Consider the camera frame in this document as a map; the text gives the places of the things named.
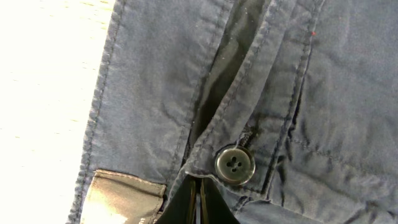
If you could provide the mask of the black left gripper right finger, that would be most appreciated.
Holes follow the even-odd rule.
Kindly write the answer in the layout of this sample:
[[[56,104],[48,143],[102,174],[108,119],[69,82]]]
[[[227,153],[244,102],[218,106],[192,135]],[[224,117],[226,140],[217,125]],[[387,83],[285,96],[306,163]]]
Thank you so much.
[[[239,224],[239,221],[229,209],[218,188],[209,178],[201,180],[200,223]]]

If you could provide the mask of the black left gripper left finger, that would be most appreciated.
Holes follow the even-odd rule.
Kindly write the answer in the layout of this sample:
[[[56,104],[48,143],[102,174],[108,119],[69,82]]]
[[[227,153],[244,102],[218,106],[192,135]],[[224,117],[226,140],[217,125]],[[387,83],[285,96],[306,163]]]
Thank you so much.
[[[194,224],[196,219],[197,182],[186,176],[175,196],[155,224]]]

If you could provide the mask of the blue denim shorts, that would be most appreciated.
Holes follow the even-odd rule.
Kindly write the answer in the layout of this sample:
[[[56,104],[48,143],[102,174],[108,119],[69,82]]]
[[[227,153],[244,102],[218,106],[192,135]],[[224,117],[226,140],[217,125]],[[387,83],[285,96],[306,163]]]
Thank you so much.
[[[397,222],[397,2],[116,1],[68,223]]]

